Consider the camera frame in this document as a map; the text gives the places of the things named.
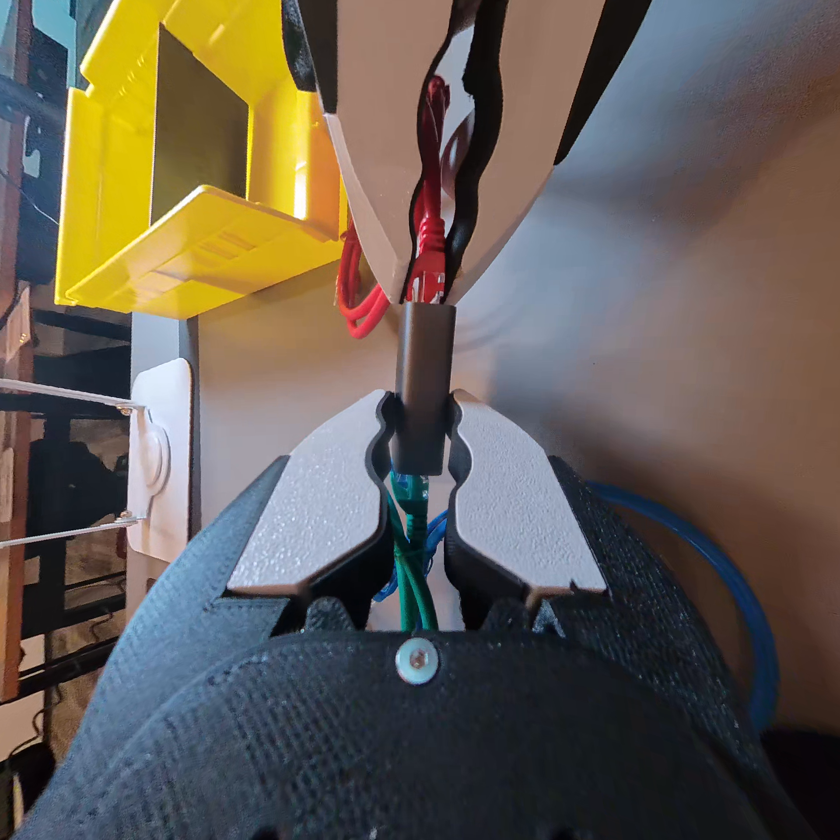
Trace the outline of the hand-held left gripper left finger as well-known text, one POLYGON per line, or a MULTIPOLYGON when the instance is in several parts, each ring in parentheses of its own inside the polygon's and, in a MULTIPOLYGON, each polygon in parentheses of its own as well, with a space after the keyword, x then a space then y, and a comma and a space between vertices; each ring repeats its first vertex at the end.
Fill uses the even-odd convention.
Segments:
POLYGON ((230 592, 371 599, 385 587, 394 564, 384 486, 392 402, 373 390, 292 450, 230 592))

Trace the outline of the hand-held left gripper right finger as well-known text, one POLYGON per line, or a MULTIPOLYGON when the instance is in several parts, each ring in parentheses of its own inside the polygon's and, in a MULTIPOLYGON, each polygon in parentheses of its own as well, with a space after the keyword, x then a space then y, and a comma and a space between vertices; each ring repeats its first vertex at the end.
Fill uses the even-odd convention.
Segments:
POLYGON ((467 391, 451 395, 447 574, 480 597, 606 591, 543 448, 467 391))

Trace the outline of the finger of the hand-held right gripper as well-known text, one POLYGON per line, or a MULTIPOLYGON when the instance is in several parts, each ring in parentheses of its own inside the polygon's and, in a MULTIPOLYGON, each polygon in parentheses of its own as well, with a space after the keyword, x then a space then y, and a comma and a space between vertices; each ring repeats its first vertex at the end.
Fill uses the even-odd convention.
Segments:
POLYGON ((501 31, 500 130, 478 182, 478 213, 448 300, 472 288, 549 180, 603 1, 512 1, 501 31))
POLYGON ((374 278, 399 305, 414 259, 418 113, 449 1, 318 3, 318 93, 374 278))

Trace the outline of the black ethernet coupler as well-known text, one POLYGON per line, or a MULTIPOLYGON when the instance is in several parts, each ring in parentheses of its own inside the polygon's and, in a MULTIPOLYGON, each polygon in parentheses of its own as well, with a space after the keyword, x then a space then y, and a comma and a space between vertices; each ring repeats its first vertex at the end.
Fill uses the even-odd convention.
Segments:
POLYGON ((456 309, 445 303, 403 306, 397 346, 395 472, 440 476, 448 434, 456 309))

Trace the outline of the yellow plastic bin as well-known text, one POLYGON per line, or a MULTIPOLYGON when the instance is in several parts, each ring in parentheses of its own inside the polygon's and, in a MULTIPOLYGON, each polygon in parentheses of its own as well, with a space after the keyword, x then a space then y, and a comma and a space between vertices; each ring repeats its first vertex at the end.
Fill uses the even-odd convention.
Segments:
POLYGON ((338 259, 299 2, 112 2, 68 90, 56 303, 186 320, 338 259))

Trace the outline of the white document stand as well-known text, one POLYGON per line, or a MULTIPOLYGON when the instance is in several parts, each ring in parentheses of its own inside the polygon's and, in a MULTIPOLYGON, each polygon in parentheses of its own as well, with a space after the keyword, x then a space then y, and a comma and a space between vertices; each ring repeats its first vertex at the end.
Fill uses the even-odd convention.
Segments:
POLYGON ((174 562, 190 538, 193 373, 189 363, 177 358, 141 372, 130 399, 9 379, 2 379, 1 386, 5 391, 108 406, 130 418, 127 512, 110 524, 6 539, 2 549, 127 529, 133 551, 174 562))

